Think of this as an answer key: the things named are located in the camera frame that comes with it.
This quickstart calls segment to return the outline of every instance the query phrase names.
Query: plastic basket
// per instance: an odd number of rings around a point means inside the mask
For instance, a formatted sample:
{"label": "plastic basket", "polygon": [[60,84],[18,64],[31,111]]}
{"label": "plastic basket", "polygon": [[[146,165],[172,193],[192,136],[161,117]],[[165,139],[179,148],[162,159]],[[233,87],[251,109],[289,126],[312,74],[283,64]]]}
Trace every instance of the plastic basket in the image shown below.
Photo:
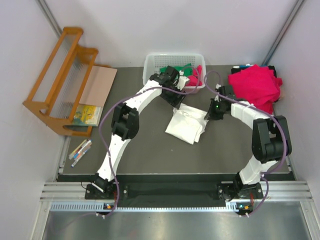
{"label": "plastic basket", "polygon": [[[198,86],[197,93],[200,89],[205,87],[203,83],[204,76],[206,75],[206,62],[204,56],[197,53],[151,53],[146,56],[143,68],[143,85],[149,80],[150,76],[154,73],[159,74],[160,68],[167,66],[184,66],[191,64],[193,67],[199,65],[202,66],[201,81],[202,85]],[[190,92],[195,88],[195,86],[186,86],[184,90]]]}

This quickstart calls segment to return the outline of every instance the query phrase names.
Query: pink cloth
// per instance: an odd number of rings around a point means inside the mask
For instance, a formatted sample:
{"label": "pink cloth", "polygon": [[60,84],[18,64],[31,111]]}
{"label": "pink cloth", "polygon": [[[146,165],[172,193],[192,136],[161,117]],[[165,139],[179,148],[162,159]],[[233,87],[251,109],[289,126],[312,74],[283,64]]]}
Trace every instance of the pink cloth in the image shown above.
{"label": "pink cloth", "polygon": [[[201,73],[202,73],[202,66],[199,65],[196,67],[196,69],[198,70],[200,76],[201,76]],[[198,76],[197,76],[197,72],[196,70],[192,70],[192,75],[191,76],[188,76],[188,78],[190,79],[190,81],[188,82],[187,86],[196,86],[197,85],[197,82],[198,82]]]}
{"label": "pink cloth", "polygon": [[282,79],[274,76],[268,67],[253,65],[228,76],[235,96],[245,99],[258,109],[272,114],[273,103],[279,99]]}

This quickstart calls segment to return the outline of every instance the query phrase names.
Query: wooden shelf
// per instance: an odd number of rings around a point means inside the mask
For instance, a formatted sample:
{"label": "wooden shelf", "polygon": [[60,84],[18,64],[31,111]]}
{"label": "wooden shelf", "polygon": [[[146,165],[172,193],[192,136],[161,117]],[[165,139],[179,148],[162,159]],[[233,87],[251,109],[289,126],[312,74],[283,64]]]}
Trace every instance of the wooden shelf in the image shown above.
{"label": "wooden shelf", "polygon": [[72,130],[76,109],[95,64],[98,50],[78,44],[83,30],[65,27],[46,61],[30,94],[23,102],[33,114],[59,135],[89,137],[85,131]]}

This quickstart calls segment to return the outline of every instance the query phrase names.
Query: book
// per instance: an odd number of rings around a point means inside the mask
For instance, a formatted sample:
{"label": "book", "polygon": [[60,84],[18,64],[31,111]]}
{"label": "book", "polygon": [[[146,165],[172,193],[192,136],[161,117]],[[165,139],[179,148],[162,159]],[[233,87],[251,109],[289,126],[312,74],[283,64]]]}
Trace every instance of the book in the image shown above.
{"label": "book", "polygon": [[79,104],[76,108],[72,125],[97,127],[100,122],[102,111],[102,106]]}

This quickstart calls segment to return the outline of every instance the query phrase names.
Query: gray floor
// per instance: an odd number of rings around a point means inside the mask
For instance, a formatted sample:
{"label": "gray floor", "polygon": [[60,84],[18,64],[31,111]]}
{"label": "gray floor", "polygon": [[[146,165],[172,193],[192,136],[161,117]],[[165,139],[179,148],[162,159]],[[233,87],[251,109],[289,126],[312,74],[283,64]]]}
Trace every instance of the gray floor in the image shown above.
{"label": "gray floor", "polygon": [[50,212],[43,240],[311,240],[300,204],[265,203],[250,218],[233,212],[116,212],[103,220]]}
{"label": "gray floor", "polygon": [[[207,66],[221,74],[225,83],[231,66]],[[102,116],[117,101],[140,90],[143,67],[118,68],[110,94],[106,100]],[[212,87],[218,82],[217,76],[208,78]],[[206,88],[197,94],[188,95],[183,103],[208,111],[210,98],[214,95]],[[252,156],[252,131],[241,121],[225,116],[224,120],[210,121],[200,137],[199,143],[190,145],[165,133],[173,115],[173,108],[162,98],[154,99],[140,114],[140,129],[137,136],[124,151],[117,169],[118,174],[194,174],[194,173],[236,173]],[[103,135],[111,139],[112,115],[103,125]],[[71,137],[68,154],[82,141],[82,137]],[[95,174],[106,156],[106,149],[100,140],[98,128],[92,131],[92,147],[72,168],[72,160],[66,159],[63,174]],[[284,164],[281,173],[289,172]]]}

